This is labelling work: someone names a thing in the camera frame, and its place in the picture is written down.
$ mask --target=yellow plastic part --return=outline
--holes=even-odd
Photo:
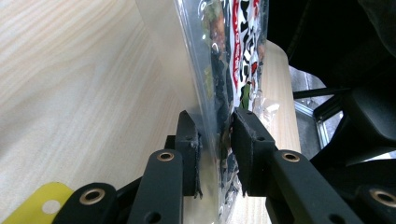
[[[50,224],[72,194],[73,190],[62,183],[45,184],[36,190],[3,223]]]

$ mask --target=clear plastic packaging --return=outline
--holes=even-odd
[[[223,223],[240,188],[230,146],[231,114],[236,106],[262,106],[268,0],[174,1],[136,3],[163,71],[203,137],[204,197],[185,199],[185,209],[194,213],[185,221]]]

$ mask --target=wooden table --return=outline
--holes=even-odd
[[[185,108],[152,46],[134,1],[0,4],[0,222],[48,182],[118,189],[143,174]],[[270,132],[299,151],[284,52],[268,43],[265,64]],[[265,220],[262,200],[240,201],[233,220]]]

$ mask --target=brass grommet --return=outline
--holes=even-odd
[[[370,189],[370,194],[379,203],[396,208],[396,197],[393,194],[382,189]]]
[[[174,157],[175,157],[175,155],[173,153],[163,152],[157,156],[157,159],[159,161],[171,161]]]
[[[291,162],[297,162],[297,161],[300,160],[300,157],[299,157],[299,156],[294,155],[294,154],[289,153],[289,152],[283,153],[283,154],[282,154],[282,158],[283,158],[285,161],[291,161]]]
[[[106,192],[103,189],[87,189],[79,197],[79,202],[85,205],[99,203],[104,197]]]

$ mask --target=light wood surface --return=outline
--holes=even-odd
[[[118,189],[143,174],[186,107],[152,46],[134,1],[0,2],[0,222],[48,182]],[[265,60],[270,132],[299,150],[287,60],[272,43]],[[262,201],[238,204],[239,223],[265,220]]]

